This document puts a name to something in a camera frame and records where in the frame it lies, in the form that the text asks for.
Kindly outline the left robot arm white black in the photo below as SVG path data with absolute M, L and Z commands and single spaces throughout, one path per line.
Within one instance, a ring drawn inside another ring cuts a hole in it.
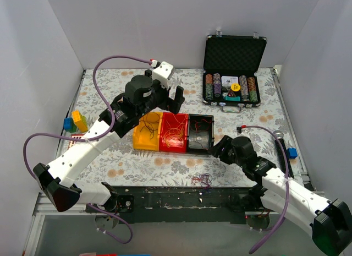
M 117 194 L 106 182 L 79 183 L 79 174 L 104 150 L 117 143 L 140 119 L 155 108 L 177 114 L 182 103 L 184 89 L 177 86 L 175 97 L 169 97 L 169 89 L 159 80 L 137 75 L 125 86 L 125 92 L 111 103 L 112 112 L 104 110 L 86 138 L 49 164 L 34 167 L 35 178 L 42 191 L 59 212 L 69 210 L 76 204 L 96 204 L 103 211 L 116 208 Z

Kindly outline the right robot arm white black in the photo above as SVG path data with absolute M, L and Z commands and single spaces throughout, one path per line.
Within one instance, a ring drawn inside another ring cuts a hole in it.
M 325 255 L 340 255 L 351 244 L 351 211 L 336 199 L 330 201 L 285 174 L 266 158 L 257 155 L 247 137 L 222 140 L 208 151 L 225 164 L 236 164 L 261 191 L 249 196 L 254 210 L 268 208 L 284 215 L 311 236 Z

